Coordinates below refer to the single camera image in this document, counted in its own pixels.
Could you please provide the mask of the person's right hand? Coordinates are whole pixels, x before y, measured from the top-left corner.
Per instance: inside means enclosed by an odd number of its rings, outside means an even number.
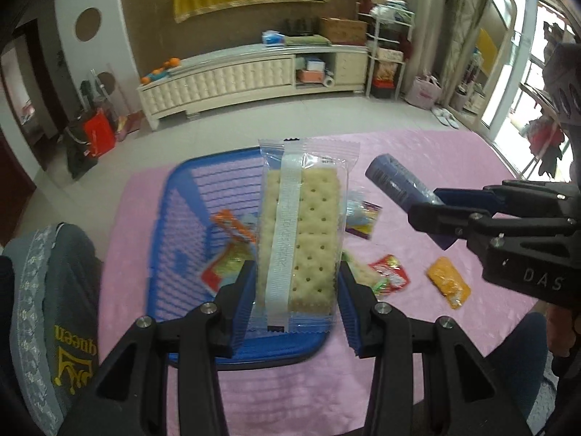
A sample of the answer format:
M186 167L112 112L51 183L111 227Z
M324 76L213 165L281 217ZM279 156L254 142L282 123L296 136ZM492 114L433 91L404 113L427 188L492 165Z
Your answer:
M576 336L570 310L549 305L547 310L547 341L554 356L568 357Z

